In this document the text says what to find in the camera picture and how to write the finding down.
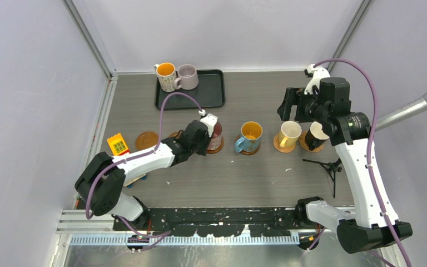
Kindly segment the black serving tray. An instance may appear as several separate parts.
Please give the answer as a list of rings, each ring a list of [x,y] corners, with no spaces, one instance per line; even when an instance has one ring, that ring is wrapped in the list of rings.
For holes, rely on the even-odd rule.
[[[179,89],[175,92],[184,93],[194,98],[203,108],[221,107],[226,102],[224,73],[219,69],[197,70],[199,84],[192,90]],[[166,110],[183,110],[197,108],[186,97],[174,95],[165,104]]]

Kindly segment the blue mug orange inside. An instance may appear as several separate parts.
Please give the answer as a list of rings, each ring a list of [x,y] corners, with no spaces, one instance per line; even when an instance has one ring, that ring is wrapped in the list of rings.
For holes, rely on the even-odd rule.
[[[262,126],[254,121],[245,122],[240,129],[240,134],[243,139],[240,139],[235,147],[235,152],[239,153],[241,150],[253,151],[257,147],[257,142],[261,142],[263,134]]]

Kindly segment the white mug orange inside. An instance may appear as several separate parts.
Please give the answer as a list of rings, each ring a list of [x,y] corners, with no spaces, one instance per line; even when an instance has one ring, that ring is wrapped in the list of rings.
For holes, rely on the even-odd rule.
[[[177,78],[175,66],[172,63],[164,62],[154,65],[155,74],[160,83],[161,90],[173,92],[176,90],[175,80]]]

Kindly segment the lilac mug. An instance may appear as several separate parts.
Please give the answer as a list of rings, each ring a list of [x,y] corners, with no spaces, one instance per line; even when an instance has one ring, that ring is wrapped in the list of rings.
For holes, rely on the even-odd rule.
[[[177,70],[177,78],[173,85],[176,90],[193,90],[198,86],[198,74],[195,66],[191,64],[181,65]]]

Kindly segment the pink patterned mug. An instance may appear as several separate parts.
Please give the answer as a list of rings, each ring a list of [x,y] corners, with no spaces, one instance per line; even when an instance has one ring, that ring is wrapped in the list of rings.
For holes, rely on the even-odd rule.
[[[219,147],[221,143],[222,136],[222,126],[219,122],[215,125],[213,135],[211,137],[210,143],[207,147],[207,150],[215,150]]]

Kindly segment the yellow mug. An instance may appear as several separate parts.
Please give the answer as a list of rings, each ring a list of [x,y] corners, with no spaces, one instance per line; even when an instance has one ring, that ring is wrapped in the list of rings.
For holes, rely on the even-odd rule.
[[[281,147],[290,147],[296,144],[302,134],[301,126],[294,121],[283,122],[279,132],[279,142]]]

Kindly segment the brown wooden coaster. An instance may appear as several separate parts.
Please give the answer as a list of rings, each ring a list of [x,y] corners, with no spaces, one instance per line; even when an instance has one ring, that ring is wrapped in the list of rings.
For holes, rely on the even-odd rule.
[[[242,137],[241,135],[238,135],[238,136],[237,136],[237,138],[236,138],[236,140],[235,140],[235,147],[236,147],[237,142],[238,142],[240,139],[243,139],[243,137]],[[259,142],[257,142],[257,147],[256,147],[256,149],[255,149],[255,150],[253,150],[253,151],[245,151],[245,150],[241,150],[239,153],[240,153],[240,154],[243,154],[243,155],[248,155],[248,156],[250,156],[250,155],[254,155],[255,153],[257,153],[257,152],[260,150],[260,147],[261,147],[261,142],[259,141]]]
[[[178,132],[174,132],[174,133],[170,134],[169,138],[173,137],[175,139],[178,139],[181,136],[182,133],[183,133],[183,131],[179,130]]]
[[[218,153],[218,152],[220,152],[222,150],[223,146],[224,146],[224,138],[221,139],[221,143],[220,143],[220,145],[219,145],[219,147],[217,149],[215,149],[215,150],[206,150],[206,153],[207,154],[216,154],[216,153]]]
[[[158,142],[158,134],[153,131],[146,131],[139,134],[135,141],[137,151],[153,147]]]

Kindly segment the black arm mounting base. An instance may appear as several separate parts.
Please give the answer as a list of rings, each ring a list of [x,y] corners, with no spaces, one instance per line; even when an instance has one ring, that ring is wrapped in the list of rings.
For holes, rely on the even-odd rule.
[[[324,228],[300,220],[293,207],[150,208],[134,222],[125,224],[118,216],[114,219],[115,231],[134,228],[149,230],[152,235],[169,232],[180,237],[237,237],[247,231],[252,237],[285,237],[288,231],[305,230],[316,235]]]

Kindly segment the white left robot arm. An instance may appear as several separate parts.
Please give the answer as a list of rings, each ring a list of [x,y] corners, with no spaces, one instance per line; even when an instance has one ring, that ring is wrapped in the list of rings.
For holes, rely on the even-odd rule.
[[[135,230],[144,229],[145,207],[138,198],[124,194],[123,187],[143,174],[185,162],[193,154],[206,155],[216,124],[217,118],[209,114],[190,122],[178,138],[163,139],[148,149],[122,156],[98,153],[75,183],[86,203],[86,217],[111,214],[123,217]]]

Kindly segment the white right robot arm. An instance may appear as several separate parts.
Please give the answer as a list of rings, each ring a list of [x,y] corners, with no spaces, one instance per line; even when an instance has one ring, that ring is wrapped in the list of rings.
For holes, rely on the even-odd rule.
[[[302,228],[322,225],[337,235],[347,253],[354,254],[393,245],[412,236],[413,229],[399,219],[386,195],[370,138],[372,126],[365,114],[351,111],[349,95],[346,79],[323,78],[311,92],[287,88],[277,114],[288,120],[295,106],[295,121],[322,125],[346,172],[355,204],[355,212],[349,214],[318,196],[301,199],[296,204],[296,223]]]

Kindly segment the black mug cream inside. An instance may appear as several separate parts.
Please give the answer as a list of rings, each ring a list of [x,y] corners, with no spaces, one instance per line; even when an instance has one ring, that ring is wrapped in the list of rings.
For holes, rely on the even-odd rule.
[[[305,142],[310,150],[314,150],[324,144],[329,139],[329,136],[322,130],[322,124],[313,122],[309,130],[306,132]]]

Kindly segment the woven rattan coaster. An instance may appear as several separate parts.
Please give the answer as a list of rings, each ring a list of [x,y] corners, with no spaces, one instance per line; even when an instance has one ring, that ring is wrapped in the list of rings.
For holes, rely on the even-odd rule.
[[[291,153],[292,151],[294,151],[296,144],[293,144],[290,147],[281,147],[280,146],[280,142],[279,142],[279,134],[276,134],[273,140],[273,145],[274,148],[277,149],[277,151],[281,152],[281,153]]]
[[[324,148],[325,144],[322,144],[319,147],[315,148],[314,150],[310,150],[309,147],[307,146],[306,142],[305,142],[305,136],[306,136],[306,131],[302,132],[302,134],[299,137],[299,144],[304,150],[306,150],[308,152],[317,153],[317,152],[320,152]]]

